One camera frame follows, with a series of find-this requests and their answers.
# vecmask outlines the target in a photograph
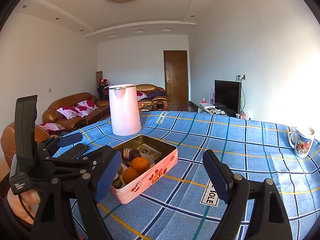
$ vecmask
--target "pink kettle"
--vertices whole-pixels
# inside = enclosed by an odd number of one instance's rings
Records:
[[[112,132],[115,135],[132,135],[141,130],[141,122],[134,84],[109,87]]]

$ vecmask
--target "purple blanket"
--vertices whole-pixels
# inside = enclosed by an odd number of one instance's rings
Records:
[[[147,98],[144,98],[144,99],[152,100],[153,98],[159,97],[159,96],[166,96],[165,91],[162,91],[162,90],[153,91],[148,94]]]

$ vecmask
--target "cable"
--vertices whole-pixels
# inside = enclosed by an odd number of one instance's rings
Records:
[[[243,105],[243,108],[241,109],[240,113],[244,110],[244,107],[245,107],[245,95],[244,95],[244,91],[243,91],[243,88],[242,88],[242,80],[243,78],[241,79],[241,90],[242,90],[242,93],[243,93],[243,97],[244,97],[244,105]]]
[[[25,212],[28,214],[28,216],[29,216],[32,220],[35,220],[35,218],[33,217],[33,215],[31,215],[31,213],[29,212],[29,210],[28,210],[28,209],[26,208],[26,206],[24,205],[20,194],[18,194],[18,198],[19,198],[19,200],[20,200],[21,206],[23,207],[23,209],[25,210]]]

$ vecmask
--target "tiled floor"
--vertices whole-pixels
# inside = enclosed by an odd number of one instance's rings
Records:
[[[191,104],[170,105],[169,110],[171,110],[171,111],[198,112],[198,108],[195,108]]]

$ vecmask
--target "chocolate cookie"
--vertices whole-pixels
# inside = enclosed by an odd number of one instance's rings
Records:
[[[140,152],[137,149],[124,148],[120,150],[122,159],[132,161],[135,157],[141,157]]]
[[[157,164],[159,161],[163,160],[167,155],[165,153],[162,153],[158,156],[158,158],[155,159],[155,164]]]

